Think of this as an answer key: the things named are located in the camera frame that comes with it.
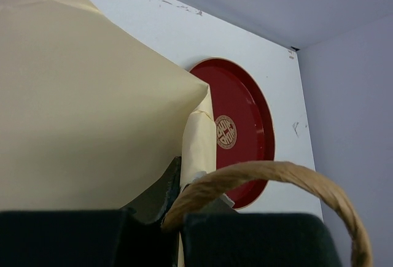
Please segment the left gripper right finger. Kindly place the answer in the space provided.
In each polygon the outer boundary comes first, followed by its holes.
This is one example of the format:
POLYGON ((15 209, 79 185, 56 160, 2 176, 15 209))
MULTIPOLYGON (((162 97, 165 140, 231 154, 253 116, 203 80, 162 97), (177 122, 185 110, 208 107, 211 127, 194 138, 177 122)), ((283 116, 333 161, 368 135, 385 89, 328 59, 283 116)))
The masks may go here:
POLYGON ((222 199, 187 214, 186 266, 341 266, 322 220, 306 213, 239 214, 222 199))

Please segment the beige paper bag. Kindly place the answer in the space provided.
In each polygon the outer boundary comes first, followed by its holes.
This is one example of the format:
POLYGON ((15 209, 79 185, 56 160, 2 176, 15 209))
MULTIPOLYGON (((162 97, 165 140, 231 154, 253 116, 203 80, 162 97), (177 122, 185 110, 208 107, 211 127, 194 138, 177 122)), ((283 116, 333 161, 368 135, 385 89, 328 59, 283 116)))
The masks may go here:
POLYGON ((219 198, 234 209, 230 191, 272 180, 325 202, 351 237, 351 264, 373 265, 354 206, 322 174, 273 160, 216 168, 206 82, 89 0, 1 0, 1 212, 120 209, 176 157, 180 191, 160 229, 177 236, 177 256, 187 214, 219 198))

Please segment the red round tray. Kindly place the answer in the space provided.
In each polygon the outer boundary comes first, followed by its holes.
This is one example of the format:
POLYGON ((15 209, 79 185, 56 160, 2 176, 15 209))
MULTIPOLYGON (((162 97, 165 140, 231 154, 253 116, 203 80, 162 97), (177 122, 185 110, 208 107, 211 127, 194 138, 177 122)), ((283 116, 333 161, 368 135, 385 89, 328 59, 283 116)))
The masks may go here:
POLYGON ((268 103, 251 75, 223 58, 200 61, 190 72, 211 89, 216 168, 245 161, 273 160, 273 120, 268 103))

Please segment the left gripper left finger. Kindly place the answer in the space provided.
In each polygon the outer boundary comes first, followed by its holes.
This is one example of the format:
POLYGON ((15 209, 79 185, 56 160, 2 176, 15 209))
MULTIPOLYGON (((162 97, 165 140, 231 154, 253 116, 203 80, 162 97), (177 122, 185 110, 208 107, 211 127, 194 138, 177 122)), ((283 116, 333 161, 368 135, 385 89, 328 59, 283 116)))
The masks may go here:
POLYGON ((161 223, 180 191, 181 158, 132 202, 94 211, 2 211, 1 266, 175 266, 161 223))

